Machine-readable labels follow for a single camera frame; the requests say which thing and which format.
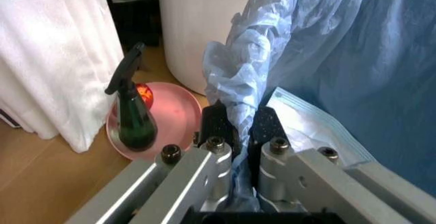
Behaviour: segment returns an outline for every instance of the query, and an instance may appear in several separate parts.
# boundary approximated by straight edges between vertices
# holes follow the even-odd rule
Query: white cloth
[[[26,131],[88,150],[122,57],[106,0],[0,0],[0,108]]]

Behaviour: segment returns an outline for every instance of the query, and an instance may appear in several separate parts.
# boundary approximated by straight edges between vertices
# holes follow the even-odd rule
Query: black spray nozzle
[[[139,67],[140,57],[145,44],[138,42],[121,60],[115,73],[110,80],[108,88],[105,93],[108,95],[113,94],[121,88],[129,89],[132,84],[132,76]]]

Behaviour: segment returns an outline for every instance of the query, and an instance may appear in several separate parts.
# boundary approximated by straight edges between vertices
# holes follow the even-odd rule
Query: metal pivot joint
[[[216,168],[218,170],[216,184],[201,210],[216,211],[226,205],[231,191],[232,148],[223,137],[218,136],[207,138],[200,148],[216,155]]]

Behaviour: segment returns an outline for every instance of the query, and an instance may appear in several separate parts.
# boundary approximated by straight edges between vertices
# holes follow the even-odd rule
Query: translucent plastic bag
[[[436,0],[249,0],[227,43],[205,50],[206,94],[226,105],[246,145],[265,91],[283,87],[435,195],[435,19]],[[249,188],[238,184],[245,156],[233,163],[235,199],[256,210],[239,194]]]

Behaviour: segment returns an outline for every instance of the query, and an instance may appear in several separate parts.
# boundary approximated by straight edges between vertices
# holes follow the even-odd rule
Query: bolt head
[[[160,156],[162,157],[162,161],[166,164],[175,164],[179,162],[182,157],[182,151],[180,147],[175,144],[169,144],[162,148],[160,152]]]
[[[270,141],[270,151],[273,154],[284,154],[289,149],[289,141],[282,137],[274,137]]]
[[[219,136],[211,136],[206,139],[206,148],[214,153],[219,153],[224,150],[224,138]]]
[[[339,155],[337,154],[337,151],[334,150],[331,147],[323,146],[318,149],[318,152],[325,156],[328,160],[330,160],[332,163],[336,163],[339,159]]]

